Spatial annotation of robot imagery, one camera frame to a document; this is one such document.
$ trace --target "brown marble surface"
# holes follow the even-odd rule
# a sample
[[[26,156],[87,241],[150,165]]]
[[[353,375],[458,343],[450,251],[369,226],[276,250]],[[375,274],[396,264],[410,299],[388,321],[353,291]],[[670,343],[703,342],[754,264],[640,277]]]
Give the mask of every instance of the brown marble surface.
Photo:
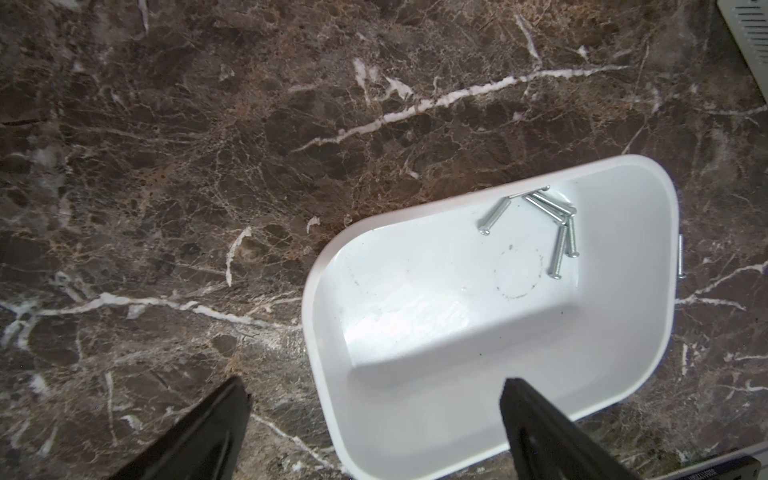
[[[237,374],[236,478],[345,478],[300,329],[323,246],[626,152],[674,180],[688,278],[655,374],[579,424],[644,477],[766,439],[768,108],[714,0],[6,0],[0,23],[0,477],[103,477]]]

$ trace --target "white plastic tray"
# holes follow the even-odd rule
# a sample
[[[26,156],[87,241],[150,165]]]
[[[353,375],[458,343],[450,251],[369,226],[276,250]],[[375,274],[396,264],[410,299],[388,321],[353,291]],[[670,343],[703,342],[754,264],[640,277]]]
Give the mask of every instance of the white plastic tray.
[[[547,276],[557,226],[521,198],[578,208],[581,256]],[[571,419],[653,372],[672,327],[677,197],[624,155],[367,218],[306,281],[302,321],[331,439],[355,478],[432,479],[508,449],[498,399],[522,377]]]

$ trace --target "vent slot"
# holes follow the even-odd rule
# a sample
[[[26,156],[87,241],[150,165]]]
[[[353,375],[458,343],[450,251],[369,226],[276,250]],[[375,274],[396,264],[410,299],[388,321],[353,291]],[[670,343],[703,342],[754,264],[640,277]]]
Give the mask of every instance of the vent slot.
[[[759,64],[768,65],[768,50],[764,41],[768,41],[768,15],[761,5],[737,5],[733,7],[736,19],[751,44],[755,59]]]
[[[717,0],[717,6],[768,101],[768,0]]]

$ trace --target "black plastic part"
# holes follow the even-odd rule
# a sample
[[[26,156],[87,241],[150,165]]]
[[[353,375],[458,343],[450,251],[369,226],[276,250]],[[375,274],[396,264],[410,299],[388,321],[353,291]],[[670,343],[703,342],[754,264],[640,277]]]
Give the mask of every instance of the black plastic part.
[[[250,414],[234,376],[110,480],[230,480]]]
[[[520,480],[639,480],[525,380],[507,379],[500,407]]]
[[[677,480],[756,480],[763,464],[745,455],[678,477]]]

